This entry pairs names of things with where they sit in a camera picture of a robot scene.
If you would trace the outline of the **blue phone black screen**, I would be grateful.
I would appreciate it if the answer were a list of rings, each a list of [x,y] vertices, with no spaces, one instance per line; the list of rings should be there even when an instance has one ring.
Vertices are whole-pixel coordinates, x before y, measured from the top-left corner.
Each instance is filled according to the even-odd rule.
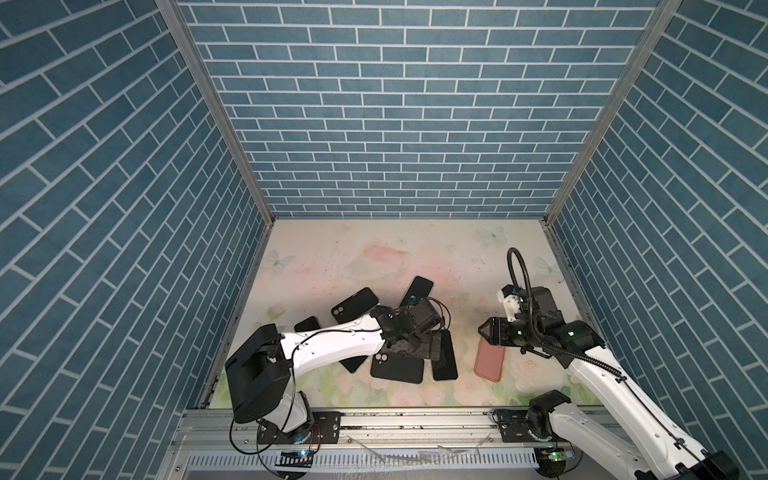
[[[433,287],[433,281],[422,276],[415,276],[399,306],[409,307],[417,305],[422,299],[430,296]]]

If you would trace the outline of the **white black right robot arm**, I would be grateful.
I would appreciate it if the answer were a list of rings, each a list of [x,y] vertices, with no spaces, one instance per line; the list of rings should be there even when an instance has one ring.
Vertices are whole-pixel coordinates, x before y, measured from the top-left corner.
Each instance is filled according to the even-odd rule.
[[[478,332],[490,345],[554,360],[585,385],[617,421],[622,439],[591,420],[569,396],[550,390],[530,400],[525,416],[529,435],[543,443],[540,476],[559,479],[572,471],[559,445],[568,443],[617,479],[737,479],[736,462],[709,451],[679,427],[631,378],[604,340],[587,323],[566,322],[558,310],[545,310],[543,289],[532,285],[521,252],[506,253],[510,282],[498,293],[502,317],[491,317]]]

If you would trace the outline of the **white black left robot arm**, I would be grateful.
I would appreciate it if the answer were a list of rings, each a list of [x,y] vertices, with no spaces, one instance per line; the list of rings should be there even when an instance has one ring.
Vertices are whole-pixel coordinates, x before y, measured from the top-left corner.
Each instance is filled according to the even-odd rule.
[[[375,305],[349,321],[305,332],[259,327],[225,362],[235,424],[267,422],[285,434],[309,428],[311,408],[299,377],[353,357],[378,354],[440,357],[446,314],[429,299],[392,308]]]

